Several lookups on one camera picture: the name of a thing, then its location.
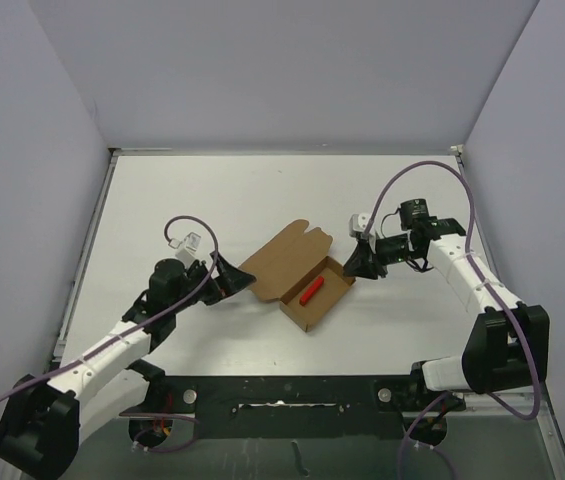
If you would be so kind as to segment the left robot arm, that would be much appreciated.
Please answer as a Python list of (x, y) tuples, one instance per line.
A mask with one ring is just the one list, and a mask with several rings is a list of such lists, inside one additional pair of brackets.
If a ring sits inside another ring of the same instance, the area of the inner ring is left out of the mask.
[[(35, 479), (58, 479), (73, 462), (83, 439), (122, 411), (158, 408), (165, 386), (151, 377), (144, 358), (175, 330), (176, 316), (201, 302), (215, 305), (255, 283), (254, 275), (219, 253), (211, 265), (159, 261), (148, 287), (98, 343), (43, 379), (30, 375), (15, 386), (0, 419), (0, 459)], [(102, 414), (88, 416), (87, 404), (114, 378), (140, 367), (129, 394), (112, 400)]]

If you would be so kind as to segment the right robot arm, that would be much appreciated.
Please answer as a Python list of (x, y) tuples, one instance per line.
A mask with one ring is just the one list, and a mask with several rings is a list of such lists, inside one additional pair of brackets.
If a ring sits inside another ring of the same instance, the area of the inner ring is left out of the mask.
[(408, 400), (431, 407), (443, 391), (494, 393), (542, 384), (547, 376), (550, 320), (509, 291), (488, 266), (467, 251), (467, 232), (454, 218), (430, 215), (425, 200), (397, 210), (401, 232), (379, 237), (368, 213), (349, 220), (356, 248), (344, 265), (349, 277), (377, 280), (394, 264), (436, 270), (475, 322), (463, 352), (421, 362), (406, 385)]

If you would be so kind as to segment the brown cardboard box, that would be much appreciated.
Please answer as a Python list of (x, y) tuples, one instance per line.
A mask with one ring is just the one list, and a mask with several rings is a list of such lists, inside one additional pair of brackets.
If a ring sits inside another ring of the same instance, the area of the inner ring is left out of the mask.
[[(250, 290), (263, 303), (276, 303), (303, 332), (317, 327), (355, 283), (329, 255), (333, 237), (306, 219), (286, 225), (239, 268), (256, 277)], [(306, 306), (299, 299), (318, 277), (323, 287)]]

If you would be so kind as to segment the red rectangular block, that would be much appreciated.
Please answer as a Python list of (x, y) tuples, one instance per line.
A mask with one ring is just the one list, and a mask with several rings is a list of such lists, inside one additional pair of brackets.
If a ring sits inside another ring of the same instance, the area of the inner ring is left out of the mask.
[(323, 287), (325, 279), (323, 276), (316, 277), (313, 282), (307, 287), (304, 293), (299, 299), (299, 304), (301, 306), (306, 306), (308, 302), (317, 294), (317, 292)]

